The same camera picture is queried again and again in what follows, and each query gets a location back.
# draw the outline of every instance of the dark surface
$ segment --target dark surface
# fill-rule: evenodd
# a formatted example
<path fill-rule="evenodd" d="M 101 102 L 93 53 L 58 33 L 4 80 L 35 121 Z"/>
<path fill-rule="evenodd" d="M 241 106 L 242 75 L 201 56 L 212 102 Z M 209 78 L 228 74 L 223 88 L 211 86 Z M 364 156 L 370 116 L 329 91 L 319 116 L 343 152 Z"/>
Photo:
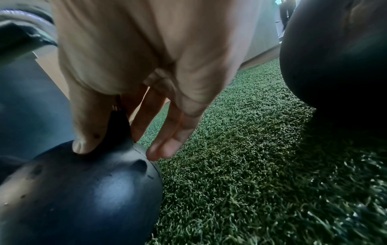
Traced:
<path fill-rule="evenodd" d="M 134 144 L 125 112 L 103 142 L 78 156 L 72 142 L 25 164 L 0 186 L 0 244 L 144 244 L 157 221 L 157 163 Z"/>
<path fill-rule="evenodd" d="M 301 1 L 280 52 L 289 89 L 318 109 L 385 110 L 386 12 L 385 0 Z"/>
<path fill-rule="evenodd" d="M 68 99 L 32 55 L 0 67 L 0 156 L 31 159 L 75 138 Z"/>

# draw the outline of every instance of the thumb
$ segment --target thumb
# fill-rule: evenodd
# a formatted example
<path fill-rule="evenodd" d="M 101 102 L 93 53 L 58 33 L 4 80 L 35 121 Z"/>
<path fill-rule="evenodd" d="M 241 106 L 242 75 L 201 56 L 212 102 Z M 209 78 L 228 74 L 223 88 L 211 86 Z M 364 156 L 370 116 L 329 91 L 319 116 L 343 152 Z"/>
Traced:
<path fill-rule="evenodd" d="M 73 142 L 73 151 L 87 154 L 105 137 L 115 97 L 101 94 L 80 83 L 63 63 L 61 70 L 69 86 L 73 126 L 77 135 Z"/>

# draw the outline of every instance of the artificial turf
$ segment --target artificial turf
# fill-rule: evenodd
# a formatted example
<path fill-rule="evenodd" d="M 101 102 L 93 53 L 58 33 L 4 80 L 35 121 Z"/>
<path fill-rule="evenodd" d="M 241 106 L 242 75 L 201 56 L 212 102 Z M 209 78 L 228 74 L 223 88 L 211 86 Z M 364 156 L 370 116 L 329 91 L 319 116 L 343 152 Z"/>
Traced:
<path fill-rule="evenodd" d="M 386 135 L 315 115 L 278 60 L 240 71 L 159 162 L 164 197 L 149 244 L 387 244 Z"/>

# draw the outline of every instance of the hand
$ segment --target hand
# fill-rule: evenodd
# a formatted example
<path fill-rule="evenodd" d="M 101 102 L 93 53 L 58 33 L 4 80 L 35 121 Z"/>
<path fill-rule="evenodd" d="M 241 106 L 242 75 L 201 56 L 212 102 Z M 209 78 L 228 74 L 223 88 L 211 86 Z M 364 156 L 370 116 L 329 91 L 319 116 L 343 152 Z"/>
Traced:
<path fill-rule="evenodd" d="M 52 0 L 58 54 L 69 85 L 78 138 L 86 154 L 102 141 L 114 96 L 138 141 L 166 98 L 168 116 L 147 151 L 173 156 L 202 114 L 232 81 L 250 46 L 258 0 Z"/>

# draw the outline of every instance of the kettlebell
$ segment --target kettlebell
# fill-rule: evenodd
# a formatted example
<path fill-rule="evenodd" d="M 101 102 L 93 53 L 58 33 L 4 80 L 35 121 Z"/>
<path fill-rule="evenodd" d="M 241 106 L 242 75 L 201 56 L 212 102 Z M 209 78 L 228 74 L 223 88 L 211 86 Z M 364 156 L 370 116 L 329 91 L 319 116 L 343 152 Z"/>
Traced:
<path fill-rule="evenodd" d="M 72 141 L 8 176 L 0 186 L 1 245 L 144 244 L 157 222 L 162 177 L 114 107 L 102 143 L 87 155 Z"/>

